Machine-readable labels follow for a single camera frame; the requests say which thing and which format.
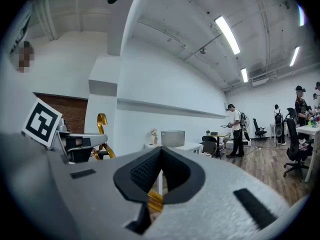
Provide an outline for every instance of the table leg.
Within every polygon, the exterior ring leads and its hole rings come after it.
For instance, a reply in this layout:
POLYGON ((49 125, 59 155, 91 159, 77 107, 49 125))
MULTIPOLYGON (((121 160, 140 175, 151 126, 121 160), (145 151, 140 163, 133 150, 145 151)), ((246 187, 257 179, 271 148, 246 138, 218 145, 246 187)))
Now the table leg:
POLYGON ((310 162, 310 165, 309 165, 309 169, 308 169, 308 172, 306 174, 306 177, 304 179, 304 182, 307 183, 309 178, 310 178, 310 175, 311 175, 311 172, 312 172, 312 168, 314 167, 314 163, 315 163, 315 157, 316 157, 316 153, 317 151, 313 151, 312 152, 312 156, 311 156, 311 162, 310 162))
POLYGON ((158 193, 162 195, 162 190, 163 190, 163 171, 161 170, 159 175, 158 175, 158 193))

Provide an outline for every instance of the office chair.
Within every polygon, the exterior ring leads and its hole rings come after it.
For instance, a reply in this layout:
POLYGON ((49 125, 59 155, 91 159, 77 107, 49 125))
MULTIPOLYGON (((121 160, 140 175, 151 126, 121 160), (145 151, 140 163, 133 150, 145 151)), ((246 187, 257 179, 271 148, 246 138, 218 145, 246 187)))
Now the office chair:
POLYGON ((286 163, 283 167, 292 166, 289 170, 285 171, 283 177, 287 176, 288 172, 299 170, 301 181, 303 181, 302 169, 308 169, 309 166, 304 165, 307 157, 312 155, 313 148, 309 145, 306 150, 299 150, 299 138, 296 130, 295 121, 292 118, 286 119, 286 125, 290 134, 290 148, 287 149, 286 154, 291 161, 295 163, 286 163))
POLYGON ((255 127, 255 135, 258 136, 258 141, 262 138, 262 135, 266 134, 267 131, 264 130, 266 129, 266 127, 262 128, 262 127, 259 127, 258 124, 257 124, 257 120, 254 118, 253 119, 253 123, 254 123, 254 127, 255 127))
POLYGON ((202 142, 200 144, 203 145, 203 150, 202 150, 203 153, 209 153, 213 157, 214 154, 217 152, 217 149, 218 149, 217 140, 212 136, 203 136, 202 142))

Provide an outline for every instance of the white table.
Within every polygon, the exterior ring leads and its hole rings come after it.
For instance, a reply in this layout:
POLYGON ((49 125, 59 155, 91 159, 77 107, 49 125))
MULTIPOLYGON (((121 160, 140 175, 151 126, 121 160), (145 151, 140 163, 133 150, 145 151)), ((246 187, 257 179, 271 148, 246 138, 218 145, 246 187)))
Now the white table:
POLYGON ((311 162, 310 162, 309 169, 308 169, 308 172, 307 172, 305 180, 304 180, 304 182, 307 183, 310 178, 312 168, 315 163, 316 153, 320 149, 320 125, 318 123, 318 127, 311 127, 308 125, 301 126, 301 127, 296 128, 296 132, 301 133, 301 134, 308 134, 308 135, 314 137, 311 162))
MULTIPOLYGON (((145 149, 147 149, 147 148, 156 148, 156 147, 162 147, 161 143, 158 143, 156 145, 155 144, 150 145, 149 143, 145 143, 144 144, 144 148, 145 149)), ((185 151, 190 151, 190 152, 194 152, 195 151, 197 154, 199 154, 201 147, 202 147, 202 144, 185 141, 183 146, 175 147, 175 149, 185 150, 185 151)), ((160 171, 160 173, 158 175, 157 181, 158 181, 158 193, 160 195, 162 195, 163 194, 163 192, 162 192, 162 189, 163 189, 163 171, 162 170, 160 171)))
MULTIPOLYGON (((274 143, 276 143, 276 127, 275 126, 276 126, 275 123, 270 123, 270 139, 272 139, 272 133, 273 133, 274 143)), ((287 122, 284 122, 284 136, 287 136, 287 122)))

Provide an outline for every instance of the gold object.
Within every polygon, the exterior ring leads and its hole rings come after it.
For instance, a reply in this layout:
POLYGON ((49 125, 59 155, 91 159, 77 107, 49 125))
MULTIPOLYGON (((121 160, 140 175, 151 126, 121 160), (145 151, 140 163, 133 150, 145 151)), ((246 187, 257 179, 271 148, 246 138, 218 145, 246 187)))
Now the gold object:
MULTIPOLYGON (((107 122, 107 117, 104 113, 99 113, 96 119, 96 123, 98 125, 98 129, 99 129, 99 133, 100 134, 105 134, 104 131, 104 127, 105 125, 108 124, 107 122)), ((114 153, 114 151, 112 150, 111 147, 108 146, 107 143, 104 143, 102 145, 99 146, 99 151, 102 150, 102 148, 104 147, 104 149, 108 152, 109 157, 110 158, 116 158, 116 155, 114 153)), ((99 151, 94 151, 93 154, 95 156, 95 158, 97 160, 101 160, 98 156, 98 152, 99 151)), ((149 196, 149 202, 148 202, 148 206, 158 212, 162 212, 163 209, 163 196, 160 195, 159 193, 155 192, 154 190, 150 190, 148 193, 149 196)))

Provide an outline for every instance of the textured rubber pad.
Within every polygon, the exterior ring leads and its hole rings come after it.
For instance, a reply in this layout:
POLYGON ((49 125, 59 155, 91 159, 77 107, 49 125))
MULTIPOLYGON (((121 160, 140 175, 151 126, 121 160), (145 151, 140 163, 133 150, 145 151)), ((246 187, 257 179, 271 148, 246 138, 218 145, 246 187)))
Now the textured rubber pad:
POLYGON ((259 229, 264 229, 277 219, 248 189, 242 188, 233 193, 259 229))

